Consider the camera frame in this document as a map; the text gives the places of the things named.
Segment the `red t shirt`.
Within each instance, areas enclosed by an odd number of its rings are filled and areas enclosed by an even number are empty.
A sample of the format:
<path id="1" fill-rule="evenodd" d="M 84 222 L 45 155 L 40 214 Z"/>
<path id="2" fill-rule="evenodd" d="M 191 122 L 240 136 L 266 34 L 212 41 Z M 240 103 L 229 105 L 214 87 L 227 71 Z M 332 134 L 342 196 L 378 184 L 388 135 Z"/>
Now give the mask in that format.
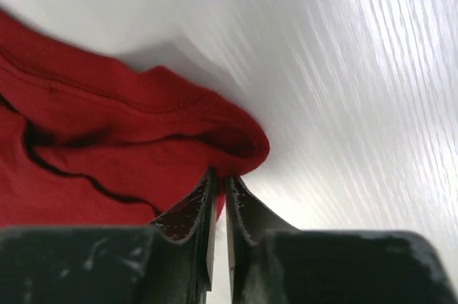
<path id="1" fill-rule="evenodd" d="M 165 67 L 136 72 L 1 14 L 1 224 L 144 224 L 204 173 L 268 156 L 260 125 Z"/>

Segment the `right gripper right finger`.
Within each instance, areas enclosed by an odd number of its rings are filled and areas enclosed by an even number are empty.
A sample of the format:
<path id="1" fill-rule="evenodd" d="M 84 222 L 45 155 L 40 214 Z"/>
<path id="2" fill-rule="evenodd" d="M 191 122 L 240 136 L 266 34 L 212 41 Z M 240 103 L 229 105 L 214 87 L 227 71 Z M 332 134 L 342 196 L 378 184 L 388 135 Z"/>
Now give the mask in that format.
<path id="1" fill-rule="evenodd" d="M 433 246 L 394 230 L 299 230 L 225 181 L 234 303 L 455 303 Z"/>

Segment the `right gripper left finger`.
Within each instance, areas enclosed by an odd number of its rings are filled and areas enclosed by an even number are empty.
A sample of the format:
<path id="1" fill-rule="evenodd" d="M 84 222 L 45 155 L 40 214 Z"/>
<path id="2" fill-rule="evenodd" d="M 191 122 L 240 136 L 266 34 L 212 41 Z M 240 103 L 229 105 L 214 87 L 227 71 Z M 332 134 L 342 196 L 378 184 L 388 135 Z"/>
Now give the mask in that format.
<path id="1" fill-rule="evenodd" d="M 1 230 L 3 303 L 204 303 L 212 288 L 213 170 L 146 225 Z"/>

